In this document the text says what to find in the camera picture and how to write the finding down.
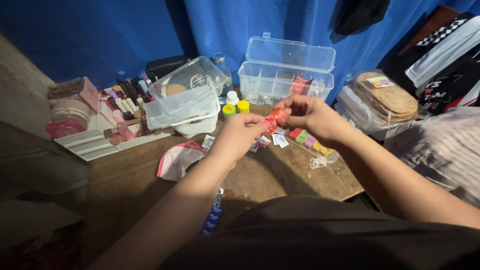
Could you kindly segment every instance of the hand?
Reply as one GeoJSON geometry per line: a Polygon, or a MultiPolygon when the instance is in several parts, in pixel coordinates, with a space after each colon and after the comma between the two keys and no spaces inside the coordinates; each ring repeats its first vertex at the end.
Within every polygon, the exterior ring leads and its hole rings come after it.
{"type": "Polygon", "coordinates": [[[288,115],[277,119],[284,129],[305,129],[328,148],[337,148],[358,132],[321,98],[295,95],[280,101],[275,108],[281,108],[288,115]]]}
{"type": "Polygon", "coordinates": [[[265,131],[264,116],[240,113],[228,116],[208,152],[222,160],[235,163],[243,157],[255,140],[265,131]]]}

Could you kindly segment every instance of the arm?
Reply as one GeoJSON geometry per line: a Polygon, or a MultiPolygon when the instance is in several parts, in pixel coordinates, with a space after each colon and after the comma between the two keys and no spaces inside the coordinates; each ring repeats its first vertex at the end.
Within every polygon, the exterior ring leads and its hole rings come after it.
{"type": "Polygon", "coordinates": [[[358,132],[319,98],[293,96],[276,107],[289,114],[278,122],[306,129],[336,149],[368,194],[388,214],[480,229],[480,210],[433,184],[385,148],[358,132]]]}
{"type": "Polygon", "coordinates": [[[156,269],[197,236],[226,175],[264,131],[263,119],[230,116],[209,154],[89,269],[156,269]]]}

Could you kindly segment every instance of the green soap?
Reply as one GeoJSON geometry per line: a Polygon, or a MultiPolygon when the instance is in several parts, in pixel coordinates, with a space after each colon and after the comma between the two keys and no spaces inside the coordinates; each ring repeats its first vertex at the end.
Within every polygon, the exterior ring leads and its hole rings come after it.
{"type": "Polygon", "coordinates": [[[295,142],[298,143],[299,145],[302,145],[305,142],[305,140],[308,138],[308,136],[310,136],[310,134],[308,134],[306,130],[303,130],[297,136],[297,139],[295,140],[295,142]]]}

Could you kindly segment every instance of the white bottle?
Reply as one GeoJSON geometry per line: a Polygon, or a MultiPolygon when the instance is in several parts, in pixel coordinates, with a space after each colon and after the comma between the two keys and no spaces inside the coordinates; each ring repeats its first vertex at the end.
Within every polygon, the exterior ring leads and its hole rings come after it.
{"type": "Polygon", "coordinates": [[[233,106],[236,106],[239,101],[240,101],[240,99],[237,96],[237,92],[229,91],[227,93],[227,104],[231,104],[233,106]]]}

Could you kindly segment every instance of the blue curtain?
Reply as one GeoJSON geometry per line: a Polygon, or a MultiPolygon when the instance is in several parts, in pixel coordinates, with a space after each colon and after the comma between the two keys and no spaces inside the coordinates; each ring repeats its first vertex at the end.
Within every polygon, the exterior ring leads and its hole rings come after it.
{"type": "Polygon", "coordinates": [[[4,0],[1,5],[4,35],[57,83],[87,76],[99,88],[111,87],[116,76],[139,76],[149,61],[184,54],[164,1],[4,0]]]}
{"type": "Polygon", "coordinates": [[[252,36],[302,41],[336,50],[335,88],[331,103],[348,74],[375,68],[390,49],[437,5],[480,12],[480,0],[391,0],[384,19],[350,36],[336,35],[334,26],[343,0],[184,0],[200,55],[223,52],[233,73],[246,60],[252,36]]]}

